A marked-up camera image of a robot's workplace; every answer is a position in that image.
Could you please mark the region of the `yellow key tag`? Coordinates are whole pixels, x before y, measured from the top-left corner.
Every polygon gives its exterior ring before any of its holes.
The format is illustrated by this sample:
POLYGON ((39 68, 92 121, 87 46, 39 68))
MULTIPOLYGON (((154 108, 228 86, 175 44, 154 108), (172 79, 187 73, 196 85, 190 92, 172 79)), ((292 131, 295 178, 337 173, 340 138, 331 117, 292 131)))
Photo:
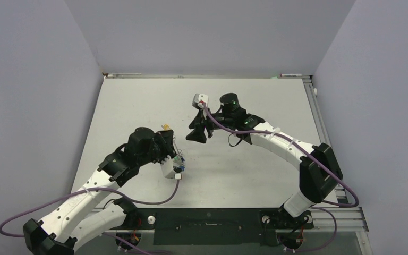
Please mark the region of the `yellow key tag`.
POLYGON ((163 130, 165 130, 165 131, 171 130, 171 128, 170 128, 169 125, 167 125, 167 124, 162 125, 162 128, 163 128, 163 130))

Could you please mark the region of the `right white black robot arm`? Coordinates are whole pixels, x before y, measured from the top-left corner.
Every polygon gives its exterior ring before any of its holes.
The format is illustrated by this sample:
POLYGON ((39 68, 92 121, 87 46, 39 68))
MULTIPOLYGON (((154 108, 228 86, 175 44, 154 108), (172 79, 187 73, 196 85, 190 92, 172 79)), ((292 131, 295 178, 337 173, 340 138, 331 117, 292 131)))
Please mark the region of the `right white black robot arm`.
POLYGON ((220 108, 215 113, 210 111, 205 94, 195 94, 192 106, 198 113, 189 125, 188 141, 206 143, 215 130, 225 130, 240 141, 272 152, 299 171, 298 191, 280 207, 279 220, 285 227, 293 227, 308 208, 324 202, 343 179, 330 145, 307 143, 282 132, 263 118, 248 113, 240 106, 235 93, 221 96, 220 108))

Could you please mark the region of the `large metal ring disc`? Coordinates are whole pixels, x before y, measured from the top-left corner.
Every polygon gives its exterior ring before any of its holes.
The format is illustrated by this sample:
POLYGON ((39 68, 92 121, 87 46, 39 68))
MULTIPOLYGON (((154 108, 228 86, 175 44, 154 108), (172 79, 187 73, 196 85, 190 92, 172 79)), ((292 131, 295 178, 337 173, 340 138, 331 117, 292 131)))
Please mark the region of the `large metal ring disc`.
POLYGON ((175 149, 175 152, 176 152, 176 157, 180 157, 181 160, 182 160, 182 162, 185 162, 185 158, 184 158, 183 152, 182 152, 181 149, 178 148, 178 146, 177 146, 177 144, 176 144, 176 142, 175 142, 175 138, 173 139, 173 146, 174 146, 174 149, 175 149))

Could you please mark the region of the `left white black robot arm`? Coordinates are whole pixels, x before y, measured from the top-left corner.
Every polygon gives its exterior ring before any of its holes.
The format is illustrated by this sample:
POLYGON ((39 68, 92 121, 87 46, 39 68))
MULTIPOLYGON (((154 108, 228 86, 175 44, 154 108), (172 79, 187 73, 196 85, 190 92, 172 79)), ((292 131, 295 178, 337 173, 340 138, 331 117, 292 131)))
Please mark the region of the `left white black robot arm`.
POLYGON ((175 175, 173 130, 154 132, 138 127, 127 143, 117 147, 98 165, 87 181, 61 205, 39 220, 23 226, 25 244, 32 254, 74 254, 80 247, 114 227, 136 224, 134 201, 125 195, 106 209, 91 214, 111 193, 117 193, 146 164, 159 163, 175 175))

